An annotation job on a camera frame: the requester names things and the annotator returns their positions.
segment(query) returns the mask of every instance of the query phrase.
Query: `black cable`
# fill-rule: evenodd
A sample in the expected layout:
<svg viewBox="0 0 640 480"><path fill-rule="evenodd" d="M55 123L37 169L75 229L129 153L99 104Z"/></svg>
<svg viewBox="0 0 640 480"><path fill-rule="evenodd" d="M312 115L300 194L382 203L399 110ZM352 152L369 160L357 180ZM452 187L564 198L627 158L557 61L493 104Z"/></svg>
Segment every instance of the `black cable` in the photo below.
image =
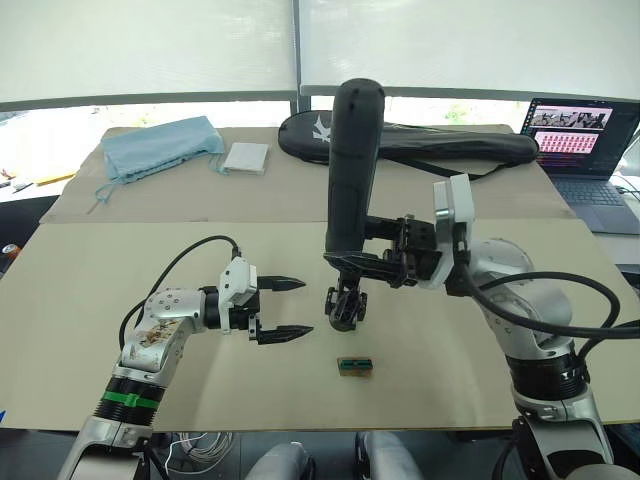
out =
<svg viewBox="0 0 640 480"><path fill-rule="evenodd" d="M509 440L509 443L505 445L504 450L502 450L502 453L498 457L498 460L496 460L496 464L493 467L493 472L491 472L491 480L502 480L502 474L504 473L504 466L507 463L507 458L509 458L509 454L515 446L516 441L513 438Z"/></svg>
<svg viewBox="0 0 640 480"><path fill-rule="evenodd" d="M164 279L167 277L167 275L169 274L169 272L171 271L171 269L173 267L176 266L176 264L182 260L182 258L189 253L190 251L198 248L200 245L203 245L205 243L208 242L212 242L214 240L224 240L226 242L229 242L231 244L231 258L235 258L238 255L240 255L240 247L238 246L238 244L236 243L236 241L231 238L231 237L227 237L226 235L212 235L210 237L205 237L202 240L198 240L196 243L189 245L187 248L185 248L182 252L180 252L176 258L174 258L171 263L169 265L167 265L167 267L162 271L162 273L160 274L160 276L158 277L158 279L155 281L155 283L153 284L153 286L151 287L151 290L149 291L149 293L147 294L147 297L149 297L151 294L155 293L156 290L158 290L158 287L160 286L160 284L164 281ZM122 350L122 347L124 347L124 331L127 328L127 323L129 323L129 320L131 319L131 317L136 313L136 311L140 310L140 312L138 313L138 318L136 319L136 327L140 324L140 322L142 321L142 316L144 314L144 310L142 310L142 306L144 305L145 300L141 301L140 303L138 303L135 307L133 307L133 309L131 309L131 311L129 313L127 313L127 316L122 320L122 323L120 324L120 331L119 331L119 335L118 335L118 341L120 342L120 349Z"/></svg>
<svg viewBox="0 0 640 480"><path fill-rule="evenodd" d="M162 467L162 464L160 463L160 460L158 459L158 456L156 455L156 452L153 450L153 448L151 448L149 444L146 444L144 447L142 447L142 451L145 453L145 455L147 455L147 457L151 459L151 462L153 462L153 465L154 467L156 467L156 470L160 474L162 480L171 480L171 477L169 477L167 472L164 471L164 468Z"/></svg>
<svg viewBox="0 0 640 480"><path fill-rule="evenodd" d="M618 296L613 293L609 288L602 285L600 282L597 282L591 278L583 277L582 275L576 275L574 273L566 273L566 272L526 272L526 273L518 273L514 275L508 275L507 277L498 278L496 280L492 280L490 282L481 285L480 290L488 290L493 287L497 287L498 285L502 285L504 283L516 282L518 280L535 280L535 279L550 279L550 280L564 280L567 282L579 283L581 285L585 285L587 287L593 288L597 292L601 293L607 300L609 300L610 309L609 315L605 321L600 325L600 328L608 328L613 325L613 323L618 318L620 314L620 300Z"/></svg>
<svg viewBox="0 0 640 480"><path fill-rule="evenodd" d="M120 343L120 350L122 350L122 348L124 347L124 331L127 328L127 323L129 323L129 320L131 320L131 317L135 315L138 309L142 308L144 302L146 302L146 300L141 300L139 303L137 303L135 307L129 310L129 313L127 313L127 315L122 320L122 323L120 324L120 330L118 330L118 342Z"/></svg>
<svg viewBox="0 0 640 480"><path fill-rule="evenodd" d="M613 328L631 328L631 327L638 329L638 332L640 332L640 320L632 320L631 322L621 323L620 325L616 325ZM593 350L593 347L598 345L600 342L602 342L602 339L592 338L587 340L585 344L582 346L582 348L580 349L580 352L578 352L578 358L584 362L584 360L587 358L587 354L591 350Z"/></svg>
<svg viewBox="0 0 640 480"><path fill-rule="evenodd" d="M509 312L499 305L495 304L489 297L487 297L482 290L473 282L473 278L471 276L471 272L469 271L469 266L465 263L458 263L457 265L458 272L460 273L461 279L464 283L464 286L467 288L469 294L484 308L497 315L500 318L505 319L508 322L513 323L514 325L518 325L520 327L528 328L530 330L535 330L539 332L549 333L551 335L560 335L564 337L578 337L578 338L596 338L596 339L631 339L631 338L640 338L640 331L632 328L589 328L589 327L570 327L564 325L552 325L546 322L540 322L538 320L532 320L530 318L526 318L515 313ZM613 297L615 294L611 292L607 287L592 280L587 277L582 277L580 275L573 275L563 272L528 272L517 275L508 275L506 277L498 278L496 280L492 280L491 282L483 285L485 289L492 288L498 285L502 285L503 283L509 283L516 280L530 280L534 278L550 278L550 279L561 279L561 280L569 280L577 283L581 283L588 287L591 287L598 292L602 293L609 302L611 303L611 310L615 311L616 304L612 302L612 297L609 295L609 292ZM619 308L619 301L617 297L615 300L618 304L617 308ZM612 312L607 316L606 321L610 321L612 318Z"/></svg>

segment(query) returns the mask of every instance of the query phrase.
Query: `desk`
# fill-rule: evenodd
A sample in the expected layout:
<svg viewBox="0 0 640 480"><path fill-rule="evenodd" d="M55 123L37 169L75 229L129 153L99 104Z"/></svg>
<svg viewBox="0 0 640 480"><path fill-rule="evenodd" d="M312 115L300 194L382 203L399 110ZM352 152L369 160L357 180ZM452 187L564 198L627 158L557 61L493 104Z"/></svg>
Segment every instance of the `desk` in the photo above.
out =
<svg viewBox="0 0 640 480"><path fill-rule="evenodd" d="M157 430L508 427L516 411L507 366L471 300L363 281L366 320L356 332L331 329L322 310L337 275L322 259L324 232L321 222L41 225L0 284L3 426L79 429L110 377L124 313L184 246L225 233L261 274L308 284L265 293L265 328L301 323L315 330L273 346L249 342L246 332L191 337ZM579 220L485 219L474 236L516 242L539 269L597 278L619 295L620 321L640 317L638 299ZM384 246L371 242L372 251ZM228 255L226 245L201 247L167 285L215 283ZM602 321L605 301L562 287L575 324ZM371 356L372 378L340 377L336 358L345 355ZM637 342L608 341L593 351L592 385L604 421L640 419L640 382L633 380L639 364Z"/></svg>
<svg viewBox="0 0 640 480"><path fill-rule="evenodd" d="M491 126L492 131L505 128L508 127ZM106 135L129 130L132 129L110 129ZM326 220L326 166L304 163L280 150L277 128L222 128L220 133L227 150L233 142L269 144L265 175L223 176L209 170L209 157L203 156L119 186L109 203L103 205L94 197L94 192L107 183L104 153L98 146L41 223ZM444 164L469 172L486 172L495 167L495 162L479 160ZM390 218L405 213L431 218L432 184L441 180L442 177L405 165L380 161L370 212ZM472 182L472 189L478 218L575 218L535 162Z"/></svg>

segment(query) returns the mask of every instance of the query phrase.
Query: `small electronic component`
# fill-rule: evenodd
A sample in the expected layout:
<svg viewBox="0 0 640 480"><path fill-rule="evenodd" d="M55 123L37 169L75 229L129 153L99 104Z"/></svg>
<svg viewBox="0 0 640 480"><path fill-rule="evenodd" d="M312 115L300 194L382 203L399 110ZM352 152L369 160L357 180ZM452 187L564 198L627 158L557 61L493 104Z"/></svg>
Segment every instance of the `small electronic component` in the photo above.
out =
<svg viewBox="0 0 640 480"><path fill-rule="evenodd" d="M370 377L373 361L369 357L340 357L338 371L342 377Z"/></svg>

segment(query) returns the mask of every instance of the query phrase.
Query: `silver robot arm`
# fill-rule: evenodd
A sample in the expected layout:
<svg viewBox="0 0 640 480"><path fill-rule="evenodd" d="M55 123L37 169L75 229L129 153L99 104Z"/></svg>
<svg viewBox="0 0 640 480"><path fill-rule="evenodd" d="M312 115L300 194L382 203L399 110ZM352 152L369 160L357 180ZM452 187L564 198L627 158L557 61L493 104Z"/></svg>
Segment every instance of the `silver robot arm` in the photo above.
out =
<svg viewBox="0 0 640 480"><path fill-rule="evenodd" d="M58 480L132 479L148 476L144 453L151 423L171 383L189 336L207 329L248 330L259 344L298 338L311 327L261 330L259 289L290 290L304 283L288 277L258 277L256 268L236 256L220 275L220 285L201 290L168 288L151 295L143 317L116 362L95 413L88 417L58 474ZM161 475L164 472L156 464Z"/></svg>
<svg viewBox="0 0 640 480"><path fill-rule="evenodd" d="M472 242L470 270L482 285L533 271L533 265L516 245L488 240ZM485 293L512 313L554 325L571 322L569 300L548 281L513 282ZM613 464L573 339L534 332L482 310L511 370L511 393L522 414L513 423L514 435L529 478L560 480L584 465Z"/></svg>
<svg viewBox="0 0 640 480"><path fill-rule="evenodd" d="M469 255L468 271L476 286L533 272L531 260L517 245L472 239L475 213L466 175L436 183L434 205L435 225L412 216L367 217L366 238L391 240L382 258L360 252L327 252L325 258L341 275L383 280L394 288L436 289L444 284L448 294L459 296L469 295L455 268L460 251ZM485 295L521 317L557 326L571 322L569 300L548 280L505 283L485 290ZM327 306L332 307L327 311L337 311L331 295ZM560 480L585 465L611 466L611 447L573 338L523 328L481 308L511 370L511 391L522 414L513 423L514 435L529 479ZM613 468L610 478L617 478L618 470Z"/></svg>

